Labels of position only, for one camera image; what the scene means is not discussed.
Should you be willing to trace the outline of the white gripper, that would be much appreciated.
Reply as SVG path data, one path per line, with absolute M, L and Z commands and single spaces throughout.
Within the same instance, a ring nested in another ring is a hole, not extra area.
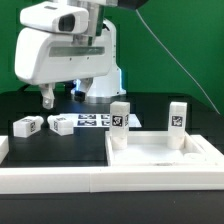
M 106 29 L 92 46 L 77 46 L 73 44 L 72 35 L 24 28 L 17 40 L 15 74 L 26 83 L 41 84 L 39 88 L 45 109 L 54 107 L 56 82 L 77 79 L 74 99 L 84 102 L 93 83 L 92 77 L 109 72 L 112 47 L 111 33 Z

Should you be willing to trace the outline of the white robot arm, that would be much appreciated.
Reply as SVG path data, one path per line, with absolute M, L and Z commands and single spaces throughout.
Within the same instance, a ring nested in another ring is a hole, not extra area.
M 54 106 L 57 83 L 73 82 L 75 100 L 107 101 L 124 95 L 116 63 L 116 27 L 105 7 L 136 10 L 148 0 L 46 0 L 24 8 L 15 74 L 40 88 L 43 107 Z

